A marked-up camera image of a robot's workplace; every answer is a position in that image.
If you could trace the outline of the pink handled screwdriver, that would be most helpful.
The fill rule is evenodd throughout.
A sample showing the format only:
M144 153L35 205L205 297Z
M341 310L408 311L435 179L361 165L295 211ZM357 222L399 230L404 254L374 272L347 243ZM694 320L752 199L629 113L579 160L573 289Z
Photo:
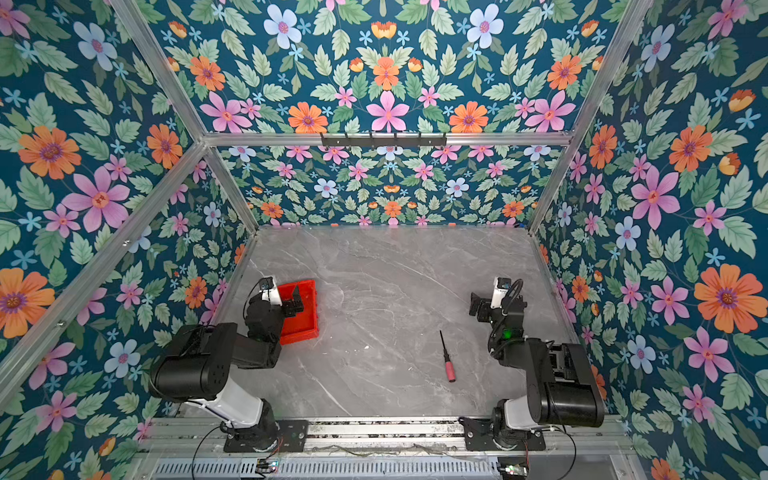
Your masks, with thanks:
M447 378L449 383L454 383L457 380L456 373L455 373L455 368L454 368L453 362L451 360L450 354L448 352L443 332L439 331L439 335L440 335L440 340L441 340L441 347L442 347L442 354L443 354L446 378Z

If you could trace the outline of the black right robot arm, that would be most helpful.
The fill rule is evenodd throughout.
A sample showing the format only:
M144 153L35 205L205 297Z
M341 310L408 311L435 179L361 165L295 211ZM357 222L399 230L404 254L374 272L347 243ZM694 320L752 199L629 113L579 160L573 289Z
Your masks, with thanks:
M491 326L490 357L524 375L524 395L497 402L489 431L480 435L502 450L542 449L534 437L544 428L598 428L605 419L604 400L584 347L526 334L526 307L521 295L506 293L499 300L475 293L470 297L469 314Z

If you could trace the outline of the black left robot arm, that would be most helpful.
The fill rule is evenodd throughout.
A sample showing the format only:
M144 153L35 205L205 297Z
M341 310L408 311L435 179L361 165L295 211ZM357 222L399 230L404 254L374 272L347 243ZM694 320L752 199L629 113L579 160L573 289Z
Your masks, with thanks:
M181 328L150 373L150 393L214 415L220 431L236 445L255 451L277 448L280 427L270 403L247 392L230 371L275 367L285 320L303 311L298 288L283 301L276 287L264 287L245 305L246 335L232 322Z

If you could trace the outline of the red plastic bin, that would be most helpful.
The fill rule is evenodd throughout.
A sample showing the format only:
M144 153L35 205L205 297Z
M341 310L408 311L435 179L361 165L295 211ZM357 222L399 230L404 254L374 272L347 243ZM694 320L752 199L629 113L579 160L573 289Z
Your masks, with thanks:
M282 346L319 336L316 282L301 280L278 286L286 318L280 337Z

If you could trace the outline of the black hook rack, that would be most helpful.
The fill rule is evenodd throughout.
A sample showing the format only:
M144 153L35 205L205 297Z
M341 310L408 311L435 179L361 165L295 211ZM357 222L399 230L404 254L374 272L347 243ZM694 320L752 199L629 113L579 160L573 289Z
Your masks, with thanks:
M442 147L448 144L446 134L392 133L392 134L321 134L324 147L402 148Z

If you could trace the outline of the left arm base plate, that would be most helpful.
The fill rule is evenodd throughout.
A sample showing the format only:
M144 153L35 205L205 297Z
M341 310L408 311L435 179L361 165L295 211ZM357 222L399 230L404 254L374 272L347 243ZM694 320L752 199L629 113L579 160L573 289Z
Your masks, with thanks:
M224 427L226 453L297 453L308 438L307 420L267 421L249 428Z

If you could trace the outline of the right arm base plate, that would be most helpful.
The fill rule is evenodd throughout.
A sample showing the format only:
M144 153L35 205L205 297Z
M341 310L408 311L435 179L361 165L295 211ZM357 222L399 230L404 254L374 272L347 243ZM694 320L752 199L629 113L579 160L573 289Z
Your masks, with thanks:
M459 417L458 422L463 427L468 451L539 452L546 449L540 432L509 429L500 420L491 418Z

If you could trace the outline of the aluminium mounting rail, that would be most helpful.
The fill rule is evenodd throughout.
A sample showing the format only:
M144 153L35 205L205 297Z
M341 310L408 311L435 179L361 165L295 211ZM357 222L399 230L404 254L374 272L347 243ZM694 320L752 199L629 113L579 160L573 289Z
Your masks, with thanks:
M269 453L351 456L505 454L633 454L623 427L612 416L602 426L547 426L494 437L492 421L480 417L316 417L278 422L278 438L266 447L248 446L242 434L220 429L216 419L161 419L154 422L141 454L192 455Z

